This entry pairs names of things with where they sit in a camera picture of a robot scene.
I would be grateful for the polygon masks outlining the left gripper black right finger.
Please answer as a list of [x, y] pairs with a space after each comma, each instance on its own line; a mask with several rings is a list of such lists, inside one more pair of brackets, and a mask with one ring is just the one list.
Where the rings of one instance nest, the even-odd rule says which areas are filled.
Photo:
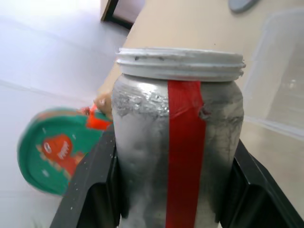
[[268, 169], [239, 140], [215, 221], [223, 228], [300, 228], [302, 218]]

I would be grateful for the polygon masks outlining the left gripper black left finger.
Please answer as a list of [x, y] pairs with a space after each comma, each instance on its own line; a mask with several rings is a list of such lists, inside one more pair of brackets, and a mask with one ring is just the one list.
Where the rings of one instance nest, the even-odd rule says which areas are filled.
[[78, 164], [52, 220], [52, 228], [116, 228], [121, 217], [121, 178], [113, 129]]

